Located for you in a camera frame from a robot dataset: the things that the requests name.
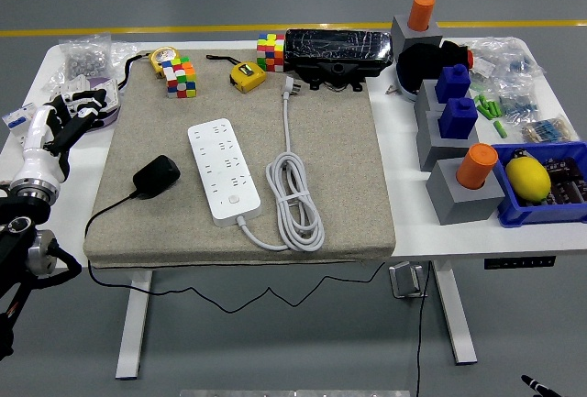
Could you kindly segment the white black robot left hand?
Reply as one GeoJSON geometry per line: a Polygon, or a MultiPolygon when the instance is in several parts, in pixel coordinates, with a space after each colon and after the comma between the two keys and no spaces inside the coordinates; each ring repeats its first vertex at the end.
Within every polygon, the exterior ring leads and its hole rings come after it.
{"type": "Polygon", "coordinates": [[[69,151],[106,107],[106,90],[60,94],[36,111],[23,147],[23,166],[13,179],[59,186],[67,179],[69,151]]]}

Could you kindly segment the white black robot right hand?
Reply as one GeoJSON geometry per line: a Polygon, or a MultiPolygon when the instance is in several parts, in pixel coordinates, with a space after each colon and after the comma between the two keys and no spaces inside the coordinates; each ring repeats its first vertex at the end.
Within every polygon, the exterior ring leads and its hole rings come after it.
{"type": "Polygon", "coordinates": [[[532,379],[527,375],[522,375],[521,380],[524,384],[526,384],[530,389],[535,391],[539,396],[542,397],[561,397],[561,395],[554,390],[550,389],[546,385],[540,383],[539,381],[532,379]]]}

